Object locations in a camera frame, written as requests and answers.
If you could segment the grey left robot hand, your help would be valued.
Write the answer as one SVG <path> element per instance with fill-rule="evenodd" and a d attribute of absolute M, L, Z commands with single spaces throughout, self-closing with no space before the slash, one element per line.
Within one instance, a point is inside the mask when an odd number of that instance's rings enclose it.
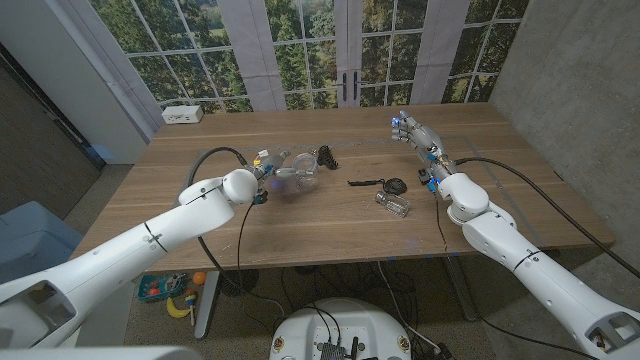
<path fill-rule="evenodd" d="M 280 194 L 303 193 L 315 190 L 318 186 L 317 162 L 304 153 L 296 156 L 291 165 L 285 164 L 289 151 L 270 153 L 260 151 L 251 167 L 261 188 L 267 188 Z"/>

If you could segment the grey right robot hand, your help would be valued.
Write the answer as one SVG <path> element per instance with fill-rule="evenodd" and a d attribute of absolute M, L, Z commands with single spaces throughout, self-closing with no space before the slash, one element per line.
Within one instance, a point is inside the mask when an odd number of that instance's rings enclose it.
<path fill-rule="evenodd" d="M 457 172 L 449 159 L 440 137 L 429 127 L 421 125 L 407 112 L 401 110 L 399 117 L 391 120 L 394 141 L 409 144 L 417 153 L 424 168 L 419 171 L 422 185 L 435 193 L 439 184 Z"/>

